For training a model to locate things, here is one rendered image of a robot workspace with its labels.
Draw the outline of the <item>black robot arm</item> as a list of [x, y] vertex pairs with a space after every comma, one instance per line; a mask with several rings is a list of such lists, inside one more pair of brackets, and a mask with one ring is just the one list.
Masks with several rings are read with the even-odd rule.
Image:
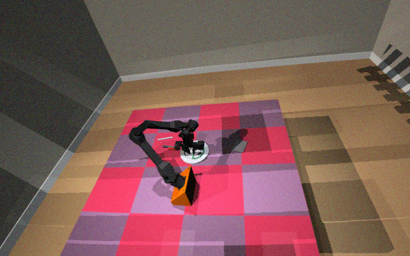
[[188, 123], [181, 121], [163, 122], [145, 120], [138, 127], [134, 127], [130, 131], [129, 138], [135, 144], [139, 145], [141, 149], [148, 155], [148, 157], [156, 166], [159, 175], [164, 179], [164, 183], [170, 183], [170, 185], [177, 187], [179, 190], [184, 186], [186, 176], [183, 177], [175, 173], [173, 166], [169, 163], [169, 161], [164, 162], [160, 158], [160, 156], [157, 155], [153, 148], [147, 143], [143, 132], [146, 129], [166, 129], [171, 132], [179, 132], [181, 130], [178, 137], [181, 137], [184, 141], [187, 141], [191, 139], [191, 136], [192, 139], [194, 139], [194, 134], [191, 132], [194, 132], [198, 128], [198, 126], [199, 124], [192, 119], [190, 119]]

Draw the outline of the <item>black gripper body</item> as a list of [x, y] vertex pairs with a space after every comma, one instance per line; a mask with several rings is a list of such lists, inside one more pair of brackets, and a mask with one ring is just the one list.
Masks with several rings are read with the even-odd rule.
[[[182, 144], [183, 143], [183, 144]], [[190, 140], [187, 141], [176, 141], [175, 145], [174, 145], [174, 149], [175, 150], [180, 150], [180, 147], [182, 149], [186, 149], [188, 147], [192, 147], [193, 149], [197, 149], [197, 150], [203, 150], [204, 149], [204, 141], [203, 140], [199, 140], [198, 142], [193, 142], [192, 140], [192, 136]]]

